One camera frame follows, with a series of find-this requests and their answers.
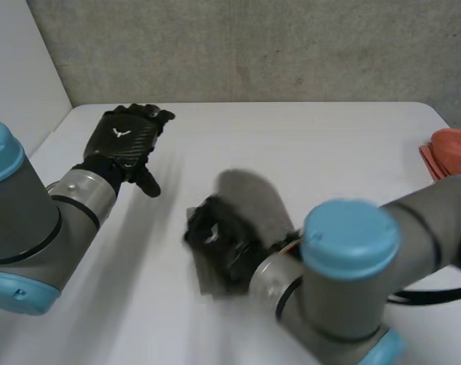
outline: white logo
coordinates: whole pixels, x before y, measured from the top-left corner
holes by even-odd
[[[131,133],[131,131],[127,131],[127,132],[119,132],[117,129],[113,128],[112,129],[112,132],[114,132],[114,134],[116,135],[117,138],[123,136],[123,135],[128,135],[129,133]]]
[[[211,230],[212,230],[212,235],[208,239],[205,240],[205,243],[213,243],[216,240],[218,240],[218,225],[215,224]]]

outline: carbon fiber hand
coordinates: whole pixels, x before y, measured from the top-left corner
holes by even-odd
[[[161,189],[146,168],[164,125],[175,115],[157,106],[132,104],[105,112],[87,143],[84,159],[105,157],[122,171],[122,181],[136,183],[151,197]]]

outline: black cable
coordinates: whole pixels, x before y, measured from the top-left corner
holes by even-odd
[[[461,287],[437,291],[404,290],[394,293],[394,295],[404,299],[404,301],[388,299],[388,303],[402,306],[432,306],[435,304],[445,304],[455,300],[461,300]]]

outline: gray concrete wall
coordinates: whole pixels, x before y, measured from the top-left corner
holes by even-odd
[[[461,127],[461,0],[28,0],[74,105],[420,101]]]

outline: white wall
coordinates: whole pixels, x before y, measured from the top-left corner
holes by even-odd
[[[25,0],[0,0],[0,121],[31,155],[71,109]]]

